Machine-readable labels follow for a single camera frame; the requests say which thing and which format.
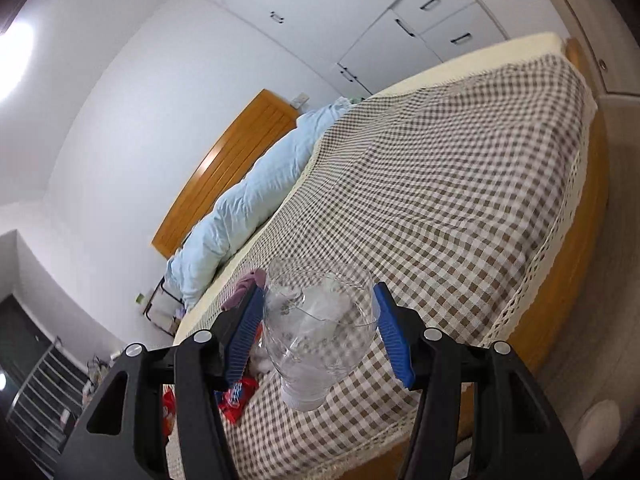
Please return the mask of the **metal window railing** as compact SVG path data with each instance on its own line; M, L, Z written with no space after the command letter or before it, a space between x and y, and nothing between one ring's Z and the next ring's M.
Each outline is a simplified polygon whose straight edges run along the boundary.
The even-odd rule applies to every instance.
M6 415L17 442L49 478L82 413L87 382L88 376L55 338L28 373Z

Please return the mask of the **clear plastic bottle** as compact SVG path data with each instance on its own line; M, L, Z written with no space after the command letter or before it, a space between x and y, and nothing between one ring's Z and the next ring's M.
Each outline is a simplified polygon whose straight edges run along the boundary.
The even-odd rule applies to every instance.
M262 326L282 401L300 412L320 408L369 351L379 317L366 269L332 260L272 259Z

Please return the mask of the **brown checkered bedspread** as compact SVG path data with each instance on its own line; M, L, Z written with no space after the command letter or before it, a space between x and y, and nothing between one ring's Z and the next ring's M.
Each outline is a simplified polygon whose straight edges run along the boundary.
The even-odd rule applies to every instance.
M573 220L595 110L582 74L552 53L371 96L320 138L184 330L211 326L244 274L283 258L366 271L428 325L490 344L526 311Z

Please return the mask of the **wooden headboard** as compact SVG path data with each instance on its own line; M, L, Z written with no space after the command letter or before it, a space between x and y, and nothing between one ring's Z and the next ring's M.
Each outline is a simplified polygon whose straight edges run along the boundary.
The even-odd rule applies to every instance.
M264 89L252 99L204 156L160 224L152 246L164 258L181 247L191 229L223 192L240 182L254 162L296 126L298 110Z

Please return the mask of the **light blue duvet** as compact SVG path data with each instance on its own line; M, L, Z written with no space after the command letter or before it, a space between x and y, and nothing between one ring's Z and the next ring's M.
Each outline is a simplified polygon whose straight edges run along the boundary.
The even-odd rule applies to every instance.
M177 318L196 306L218 266L234 256L280 207L310 161L314 144L354 104L335 102L299 116L296 126L260 156L246 176L223 192L168 260L165 284L180 295Z

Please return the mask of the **red snack wrapper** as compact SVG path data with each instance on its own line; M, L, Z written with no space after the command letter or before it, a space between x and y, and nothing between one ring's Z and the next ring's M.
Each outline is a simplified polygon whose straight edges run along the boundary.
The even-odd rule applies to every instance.
M258 389L258 381L250 376L242 377L228 391L216 392L216 402L221 414L232 425L237 425L252 396ZM177 401L174 388L163 386L162 434L168 439L174 432L177 416Z

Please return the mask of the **purple towel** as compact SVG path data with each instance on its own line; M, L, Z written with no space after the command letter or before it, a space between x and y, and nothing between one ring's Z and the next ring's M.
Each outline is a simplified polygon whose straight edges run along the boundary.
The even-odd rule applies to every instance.
M222 304L221 309L229 311L239 307L246 294L253 288L263 289L265 287L267 274L261 268L256 268L245 274L236 282L231 296Z

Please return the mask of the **white wardrobe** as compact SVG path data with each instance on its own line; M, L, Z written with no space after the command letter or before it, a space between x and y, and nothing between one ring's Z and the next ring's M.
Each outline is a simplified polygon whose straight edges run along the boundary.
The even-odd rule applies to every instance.
M352 98L506 40L480 0L209 1Z

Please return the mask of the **black bedside rack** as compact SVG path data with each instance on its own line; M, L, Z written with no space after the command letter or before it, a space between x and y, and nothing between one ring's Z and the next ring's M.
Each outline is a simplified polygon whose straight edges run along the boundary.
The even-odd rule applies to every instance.
M169 337L175 337L184 315L184 303L161 278L144 300L142 315L154 328Z

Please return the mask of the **wooden bed frame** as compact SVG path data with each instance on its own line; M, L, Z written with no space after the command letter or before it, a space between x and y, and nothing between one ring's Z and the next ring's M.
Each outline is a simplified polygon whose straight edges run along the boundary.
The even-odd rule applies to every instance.
M562 44L562 53L585 77L591 94L597 89L587 49L575 38ZM608 202L608 140L600 110L589 130L589 148L585 183L573 223L567 229L553 266L540 284L532 305L523 313L509 336L518 355L537 375L559 342L560 335L584 284L594 248L600 234ZM462 394L460 434L465 437L472 427L472 391ZM340 479L396 479L408 440L402 440L384 454L346 471Z

